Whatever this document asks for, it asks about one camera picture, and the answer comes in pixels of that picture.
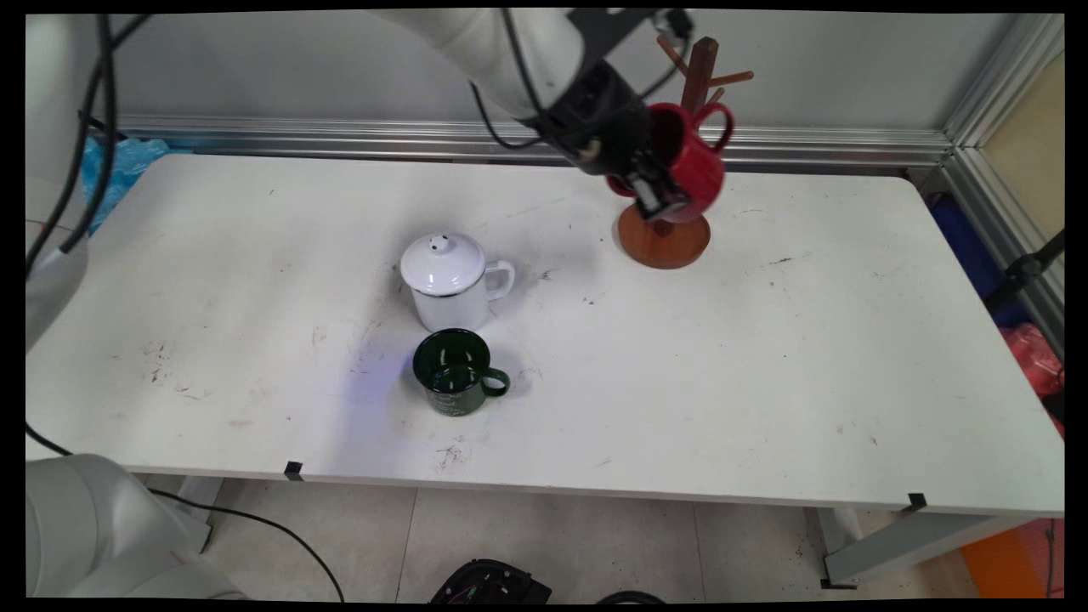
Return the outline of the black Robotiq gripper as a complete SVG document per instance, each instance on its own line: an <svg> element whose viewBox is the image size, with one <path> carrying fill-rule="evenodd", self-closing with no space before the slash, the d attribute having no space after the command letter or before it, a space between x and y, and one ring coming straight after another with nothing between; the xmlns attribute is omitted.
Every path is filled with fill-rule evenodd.
<svg viewBox="0 0 1088 612"><path fill-rule="evenodd" d="M588 68L547 109L541 136L594 178L628 175L642 220L660 220L691 204L650 151L650 108L606 59Z"/></svg>

